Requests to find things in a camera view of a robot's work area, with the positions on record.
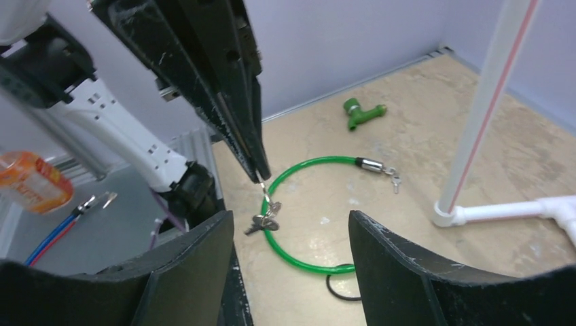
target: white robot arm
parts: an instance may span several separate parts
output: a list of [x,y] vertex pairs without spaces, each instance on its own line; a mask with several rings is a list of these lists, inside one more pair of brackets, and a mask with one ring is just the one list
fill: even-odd
[[[86,49],[46,14],[49,3],[0,1],[0,87],[98,138],[134,166],[175,215],[189,219],[198,210],[208,217],[215,213],[215,203],[205,200],[214,192],[208,170],[171,150],[115,99],[96,77]],[[24,38],[21,48],[3,55]]]
[[0,46],[9,46],[36,31],[52,0],[0,1]]

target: tan marble surface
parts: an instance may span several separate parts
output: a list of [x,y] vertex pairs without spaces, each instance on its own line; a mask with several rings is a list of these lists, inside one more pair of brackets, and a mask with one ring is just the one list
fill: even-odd
[[[315,166],[294,175],[274,196],[278,242],[295,257],[334,266],[352,262],[348,212],[359,209],[392,231],[464,264],[526,276],[576,261],[576,251],[553,221],[527,219],[441,229],[427,220],[448,175],[477,75],[448,56],[422,62],[337,94],[264,125],[273,177],[309,158],[364,156],[397,167],[403,183],[352,166]],[[388,113],[346,129],[342,103]],[[506,96],[458,202],[504,203],[576,192],[575,139]],[[288,266],[263,235],[242,234],[258,213],[258,186],[250,183],[228,148],[214,146],[227,207],[236,219],[236,248],[256,325],[364,325],[361,304],[332,297],[322,276]],[[357,294],[353,276],[335,288]]]

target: blue wire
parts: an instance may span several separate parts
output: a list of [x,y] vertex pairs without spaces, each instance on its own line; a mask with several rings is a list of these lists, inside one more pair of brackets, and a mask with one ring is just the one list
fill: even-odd
[[46,248],[46,246],[48,246],[48,244],[50,244],[53,241],[53,239],[56,238],[60,234],[60,232],[62,232],[62,230],[64,230],[78,216],[79,216],[78,214],[72,214],[72,215],[68,216],[64,221],[62,221],[62,223],[60,223],[60,225],[56,226],[54,231],[52,231],[52,233],[48,234],[48,236],[44,240],[42,240],[42,242],[38,245],[38,247],[30,254],[30,256],[28,257],[28,259],[26,259],[24,264],[26,264],[26,266],[30,266],[30,264],[36,258],[36,256],[38,256],[40,254],[40,252],[44,248]]

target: small key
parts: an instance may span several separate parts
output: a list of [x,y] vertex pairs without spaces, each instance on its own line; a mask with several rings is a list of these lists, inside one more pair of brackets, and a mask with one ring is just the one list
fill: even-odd
[[278,215],[278,212],[280,211],[281,208],[282,208],[281,202],[270,203],[270,205],[268,206],[268,210],[266,211],[266,217],[274,219]]
[[393,175],[392,176],[392,184],[394,185],[394,194],[398,194],[399,189],[400,188],[400,183],[402,183],[402,180],[400,179],[400,177],[398,177],[397,175]]
[[254,215],[250,228],[244,231],[244,234],[249,236],[261,230],[277,231],[279,228],[280,225],[275,220],[262,215]]
[[260,224],[252,223],[252,225],[250,225],[250,228],[248,228],[248,230],[244,231],[244,234],[246,234],[247,236],[251,236],[252,234],[254,234],[258,231],[262,231],[262,230],[264,230],[264,226],[262,226]]

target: pvc pipe tee joint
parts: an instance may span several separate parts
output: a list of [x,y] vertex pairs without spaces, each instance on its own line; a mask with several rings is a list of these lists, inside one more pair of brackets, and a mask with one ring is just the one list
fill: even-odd
[[386,105],[376,105],[369,111],[362,111],[360,103],[356,98],[350,98],[344,102],[344,110],[350,116],[348,119],[348,129],[353,131],[359,124],[368,122],[375,117],[382,117],[386,113]]

